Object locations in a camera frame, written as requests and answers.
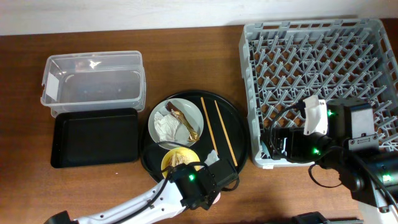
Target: chopsticks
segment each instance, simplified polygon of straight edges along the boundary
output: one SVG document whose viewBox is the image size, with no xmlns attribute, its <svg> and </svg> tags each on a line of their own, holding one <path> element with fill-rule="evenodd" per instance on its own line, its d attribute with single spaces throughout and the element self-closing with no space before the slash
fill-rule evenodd
<svg viewBox="0 0 398 224">
<path fill-rule="evenodd" d="M 226 132 L 226 129 L 225 129 L 223 117 L 221 116 L 220 109 L 218 109 L 217 101 L 214 101 L 214 103 L 216 104 L 218 116 L 220 117 L 221 125 L 222 125 L 223 130 L 224 130 L 224 135 L 225 135 L 225 138 L 226 138 L 226 142 L 228 143 L 228 147 L 229 147 L 229 151 L 230 151 L 231 156 L 232 156 L 232 160 L 234 161 L 234 165 L 237 167 L 238 163 L 236 162 L 235 154 L 234 154 L 234 151 L 232 150 L 232 146 L 231 146 L 231 143 L 229 141 L 228 133 Z"/>
<path fill-rule="evenodd" d="M 216 141 L 214 140 L 213 130 L 211 129 L 210 120 L 209 120 L 209 116 L 207 114 L 206 105 L 205 105 L 205 101 L 204 101 L 203 97 L 200 98 L 200 101 L 201 101 L 201 105 L 203 106 L 203 110 L 205 111 L 205 116 L 206 116 L 207 126 L 208 126 L 209 132 L 210 132 L 211 141 L 213 142 L 214 150 L 216 151 L 216 153 L 218 155 L 218 151 L 217 151 L 217 147 L 216 147 Z M 232 156 L 232 160 L 234 161 L 235 167 L 237 167 L 238 163 L 236 162 L 235 154 L 234 154 L 234 151 L 232 150 L 231 142 L 229 141 L 228 133 L 226 132 L 226 129 L 225 129 L 223 117 L 221 116 L 220 109 L 218 108 L 217 101 L 215 100 L 214 103 L 215 103 L 216 108 L 217 108 L 217 113 L 218 113 L 218 116 L 220 118 L 221 126 L 223 127 L 224 135 L 225 135 L 225 138 L 226 138 L 226 142 L 228 143 L 228 147 L 229 147 L 229 151 L 230 151 L 231 156 Z"/>
<path fill-rule="evenodd" d="M 207 120 L 207 126 L 209 127 L 209 132 L 210 132 L 210 136 L 211 136 L 211 141 L 213 142 L 214 150 L 216 151 L 216 153 L 217 153 L 217 155 L 218 155 L 217 146 L 216 146 L 216 141 L 214 140 L 213 131 L 211 130 L 210 120 L 209 120 L 209 116 L 207 115 L 207 110 L 206 110 L 205 101 L 203 100 L 203 97 L 201 97 L 200 100 L 201 100 L 201 105 L 203 106 L 203 110 L 205 111 L 205 116 L 206 116 L 206 120 Z"/>
</svg>

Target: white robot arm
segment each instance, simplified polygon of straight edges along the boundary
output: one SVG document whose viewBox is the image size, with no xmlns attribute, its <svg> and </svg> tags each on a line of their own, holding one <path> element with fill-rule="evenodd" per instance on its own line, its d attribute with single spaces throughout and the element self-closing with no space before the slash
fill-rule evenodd
<svg viewBox="0 0 398 224">
<path fill-rule="evenodd" d="M 159 195 L 154 203 L 131 217 L 139 209 L 144 207 L 148 202 L 154 199 L 156 193 L 159 192 L 165 180 L 160 181 L 153 189 L 148 190 L 146 193 L 131 199 L 121 205 L 109 209 L 108 211 L 90 215 L 87 217 L 80 217 L 75 219 L 79 224 L 109 224 L 109 223 L 154 223 L 166 218 L 172 218 L 179 213 L 182 213 L 186 206 L 181 205 L 183 199 L 177 185 L 168 183 L 165 185 L 164 190 Z"/>
<path fill-rule="evenodd" d="M 196 171 L 194 166 L 203 165 Z M 146 193 L 108 211 L 70 220 L 67 211 L 49 218 L 45 224 L 147 224 L 172 218 L 186 209 L 208 210 L 221 190 L 236 181 L 238 173 L 228 160 L 212 165 L 193 162 L 174 167 L 166 179 Z"/>
<path fill-rule="evenodd" d="M 365 223 L 398 223 L 398 153 L 380 150 L 371 105 L 359 98 L 326 102 L 311 96 L 286 110 L 291 108 L 306 118 L 304 128 L 273 128 L 285 111 L 279 112 L 261 136 L 268 148 L 289 162 L 336 170 Z"/>
</svg>

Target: dish rack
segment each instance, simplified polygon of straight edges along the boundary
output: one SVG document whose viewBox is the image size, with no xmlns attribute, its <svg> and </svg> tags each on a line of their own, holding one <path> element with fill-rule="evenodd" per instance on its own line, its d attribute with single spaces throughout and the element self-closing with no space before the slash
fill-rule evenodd
<svg viewBox="0 0 398 224">
<path fill-rule="evenodd" d="M 260 22 L 244 26 L 239 42 L 246 87 L 252 160 L 263 169 L 293 164 L 273 160 L 260 135 L 283 108 L 308 96 L 358 97 L 374 111 L 381 150 L 398 150 L 398 71 L 386 30 L 377 19 Z M 290 110 L 278 126 L 300 127 Z"/>
</svg>

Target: white tissue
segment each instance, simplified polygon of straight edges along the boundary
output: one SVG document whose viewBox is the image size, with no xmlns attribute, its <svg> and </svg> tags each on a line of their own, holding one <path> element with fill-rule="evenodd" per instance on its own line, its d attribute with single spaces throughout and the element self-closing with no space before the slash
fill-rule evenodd
<svg viewBox="0 0 398 224">
<path fill-rule="evenodd" d="M 217 152 L 213 149 L 208 155 L 205 164 L 210 166 L 219 160 Z"/>
<path fill-rule="evenodd" d="M 160 141 L 174 141 L 175 132 L 180 122 L 171 114 L 163 116 L 156 112 L 154 116 L 154 124 L 156 133 L 159 135 Z"/>
</svg>

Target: black tray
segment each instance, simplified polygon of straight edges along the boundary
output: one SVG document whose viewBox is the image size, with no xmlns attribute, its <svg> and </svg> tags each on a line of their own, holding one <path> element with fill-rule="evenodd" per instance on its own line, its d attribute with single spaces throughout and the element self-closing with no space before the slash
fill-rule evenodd
<svg viewBox="0 0 398 224">
<path fill-rule="evenodd" d="M 232 156 L 229 151 L 220 118 L 214 103 L 215 100 L 217 101 L 218 108 L 220 109 L 220 113 L 223 117 L 224 125 L 228 133 L 229 141 L 231 142 L 231 146 L 235 154 L 236 162 L 238 163 L 236 170 L 238 173 L 240 173 L 244 164 L 246 163 L 249 151 L 251 150 L 251 143 L 247 121 L 234 105 L 219 95 L 202 90 L 190 90 L 176 93 L 167 97 L 165 100 L 171 98 L 186 99 L 195 104 L 201 111 L 204 121 L 203 132 L 199 141 L 191 146 L 191 148 L 197 152 L 199 159 L 204 162 L 207 158 L 207 155 L 211 152 L 211 150 L 213 150 L 213 143 L 210 138 L 205 112 L 201 104 L 201 97 L 203 97 L 206 104 L 206 110 L 218 150 L 218 157 L 228 159 L 233 164 Z M 140 152 L 142 152 L 144 149 L 146 150 L 144 159 L 141 162 L 143 162 L 150 170 L 158 172 L 158 174 L 151 176 L 156 182 L 161 181 L 163 176 L 159 173 L 160 164 L 164 155 L 166 155 L 169 150 L 163 149 L 162 147 L 156 145 L 152 140 L 148 131 L 148 119 L 141 133 L 139 149 Z"/>
<path fill-rule="evenodd" d="M 138 159 L 137 111 L 132 108 L 62 113 L 55 118 L 54 168 Z"/>
</svg>

